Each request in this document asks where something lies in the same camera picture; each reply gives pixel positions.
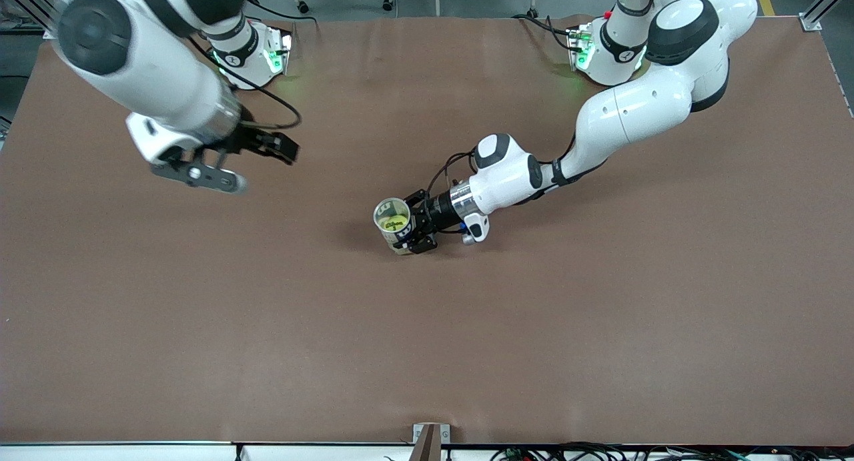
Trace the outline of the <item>clear tennis ball can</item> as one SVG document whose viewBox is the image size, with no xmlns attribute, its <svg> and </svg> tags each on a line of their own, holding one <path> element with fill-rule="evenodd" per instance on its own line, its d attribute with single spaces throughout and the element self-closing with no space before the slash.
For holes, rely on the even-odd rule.
<svg viewBox="0 0 854 461">
<path fill-rule="evenodd" d="M 384 214 L 408 214 L 410 218 L 410 223 L 406 229 L 402 232 L 387 234 L 382 232 L 378 226 L 376 226 L 375 219 Z M 403 199 L 399 197 L 387 197 L 387 199 L 382 200 L 376 207 L 373 209 L 373 223 L 380 230 L 382 237 L 386 240 L 388 247 L 394 252 L 394 243 L 399 242 L 400 240 L 406 240 L 412 233 L 414 233 L 414 218 L 412 217 L 412 211 L 408 208 L 408 206 L 404 203 Z"/>
</svg>

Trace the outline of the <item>brown paper table cover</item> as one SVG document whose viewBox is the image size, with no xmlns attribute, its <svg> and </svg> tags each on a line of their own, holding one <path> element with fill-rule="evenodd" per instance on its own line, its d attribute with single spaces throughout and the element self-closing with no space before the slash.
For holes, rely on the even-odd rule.
<svg viewBox="0 0 854 461">
<path fill-rule="evenodd" d="M 0 442 L 854 444 L 854 118 L 760 18 L 723 99 L 397 256 L 376 204 L 494 132 L 551 159 L 595 87 L 507 19 L 297 29 L 304 123 L 244 195 L 152 175 L 43 44 L 0 153 Z"/>
</svg>

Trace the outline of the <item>small metal bracket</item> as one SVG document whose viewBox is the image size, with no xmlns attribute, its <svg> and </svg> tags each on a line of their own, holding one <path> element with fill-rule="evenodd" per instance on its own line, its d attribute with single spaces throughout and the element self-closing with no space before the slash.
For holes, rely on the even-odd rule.
<svg viewBox="0 0 854 461">
<path fill-rule="evenodd" d="M 437 422 L 421 422 L 421 424 L 412 425 L 412 445 L 418 442 L 421 434 L 424 433 L 425 430 L 428 430 L 430 426 L 433 426 L 433 434 L 435 438 L 440 439 L 440 443 L 442 444 L 450 444 L 451 443 L 451 425 L 450 424 L 437 424 Z"/>
</svg>

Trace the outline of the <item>brown wooden post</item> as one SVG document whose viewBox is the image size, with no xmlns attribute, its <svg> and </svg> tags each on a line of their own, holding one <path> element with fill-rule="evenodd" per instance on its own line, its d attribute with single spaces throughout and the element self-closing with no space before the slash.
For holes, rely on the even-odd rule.
<svg viewBox="0 0 854 461">
<path fill-rule="evenodd" d="M 442 425 L 414 425 L 414 447 L 408 461 L 440 461 Z"/>
</svg>

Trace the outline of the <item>aluminium frame post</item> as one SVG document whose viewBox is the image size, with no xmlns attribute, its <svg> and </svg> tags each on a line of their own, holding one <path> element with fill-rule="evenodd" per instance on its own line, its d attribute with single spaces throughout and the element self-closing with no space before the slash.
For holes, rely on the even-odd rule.
<svg viewBox="0 0 854 461">
<path fill-rule="evenodd" d="M 0 0 L 0 33 L 43 33 L 55 39 L 59 12 L 52 0 Z"/>
<path fill-rule="evenodd" d="M 803 31 L 821 31 L 821 18 L 829 14 L 842 0 L 814 0 L 803 12 L 799 12 L 798 18 Z"/>
</svg>

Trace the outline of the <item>white table edge rail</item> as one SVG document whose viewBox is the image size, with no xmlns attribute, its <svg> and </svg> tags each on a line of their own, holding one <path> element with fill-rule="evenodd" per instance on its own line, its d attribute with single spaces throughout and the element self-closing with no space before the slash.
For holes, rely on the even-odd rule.
<svg viewBox="0 0 854 461">
<path fill-rule="evenodd" d="M 0 461 L 408 461 L 409 443 L 4 442 Z M 847 446 L 451 443 L 440 461 L 854 461 Z"/>
</svg>

